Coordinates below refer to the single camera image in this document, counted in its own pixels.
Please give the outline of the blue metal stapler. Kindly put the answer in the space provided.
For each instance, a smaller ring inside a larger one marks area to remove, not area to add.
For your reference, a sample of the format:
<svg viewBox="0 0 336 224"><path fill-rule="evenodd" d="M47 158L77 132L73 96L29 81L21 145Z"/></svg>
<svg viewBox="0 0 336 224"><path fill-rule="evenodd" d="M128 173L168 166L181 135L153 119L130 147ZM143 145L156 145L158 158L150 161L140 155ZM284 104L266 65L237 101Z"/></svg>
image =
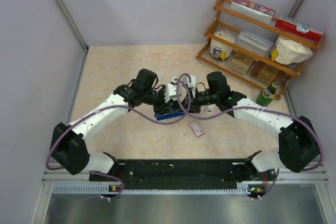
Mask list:
<svg viewBox="0 0 336 224"><path fill-rule="evenodd" d="M163 121L167 119L177 118L183 115L184 112L181 109L178 109L177 107L172 107L170 108L170 110L166 110L165 112L155 113L154 117L156 118L157 121Z"/></svg>

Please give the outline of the red white staple box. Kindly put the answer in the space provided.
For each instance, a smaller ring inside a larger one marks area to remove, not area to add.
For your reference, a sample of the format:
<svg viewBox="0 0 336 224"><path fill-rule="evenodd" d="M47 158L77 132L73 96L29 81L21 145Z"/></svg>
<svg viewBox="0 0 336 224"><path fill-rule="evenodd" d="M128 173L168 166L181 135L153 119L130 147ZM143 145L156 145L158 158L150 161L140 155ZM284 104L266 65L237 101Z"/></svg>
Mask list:
<svg viewBox="0 0 336 224"><path fill-rule="evenodd" d="M205 132L203 131L203 129L200 127L200 125L197 122L190 123L190 127L192 131L194 132L194 134L196 135L196 137L200 137L205 134Z"/></svg>

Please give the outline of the small white stapler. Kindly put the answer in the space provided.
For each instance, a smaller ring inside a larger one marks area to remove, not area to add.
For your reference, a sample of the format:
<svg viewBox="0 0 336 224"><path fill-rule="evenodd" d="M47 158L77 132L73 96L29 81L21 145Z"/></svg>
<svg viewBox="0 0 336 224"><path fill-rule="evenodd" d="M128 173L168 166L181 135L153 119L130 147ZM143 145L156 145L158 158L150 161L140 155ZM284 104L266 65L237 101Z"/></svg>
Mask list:
<svg viewBox="0 0 336 224"><path fill-rule="evenodd" d="M207 107L207 113L208 113L208 114L212 114L212 113L213 113L213 108L214 108L213 105L209 105L209 106Z"/></svg>

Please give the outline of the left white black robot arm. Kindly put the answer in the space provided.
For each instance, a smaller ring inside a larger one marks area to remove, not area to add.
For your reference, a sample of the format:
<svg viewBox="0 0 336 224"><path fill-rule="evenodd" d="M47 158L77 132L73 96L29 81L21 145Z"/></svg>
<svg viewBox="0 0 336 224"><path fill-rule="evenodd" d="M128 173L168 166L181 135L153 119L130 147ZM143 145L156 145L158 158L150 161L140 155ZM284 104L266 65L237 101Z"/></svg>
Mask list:
<svg viewBox="0 0 336 224"><path fill-rule="evenodd" d="M98 107L84 117L66 125L55 126L50 157L72 175L81 171L97 171L107 180L119 174L117 160L108 153L89 153L87 143L118 117L141 104L151 105L156 114L172 112L170 105L176 95L176 85L166 84L159 89L152 85L157 75L142 69L129 84L118 86Z"/></svg>

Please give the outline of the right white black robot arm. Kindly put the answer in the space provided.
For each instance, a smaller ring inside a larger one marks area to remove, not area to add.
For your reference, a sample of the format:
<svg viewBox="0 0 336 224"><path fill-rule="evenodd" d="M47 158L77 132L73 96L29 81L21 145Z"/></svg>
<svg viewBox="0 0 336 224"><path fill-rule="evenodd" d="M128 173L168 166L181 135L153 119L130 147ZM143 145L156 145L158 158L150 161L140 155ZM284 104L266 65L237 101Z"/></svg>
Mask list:
<svg viewBox="0 0 336 224"><path fill-rule="evenodd" d="M191 115L188 108L215 105L220 113L231 114L269 133L278 141L278 147L251 156L251 163L245 166L245 174L252 180L258 179L264 171L287 168L292 172L314 170L321 166L324 154L321 142L310 120L269 110L259 106L244 94L232 91L226 77L219 71L207 75L208 89L198 92L192 76L187 73L177 79L177 87L187 92L187 107L183 112Z"/></svg>

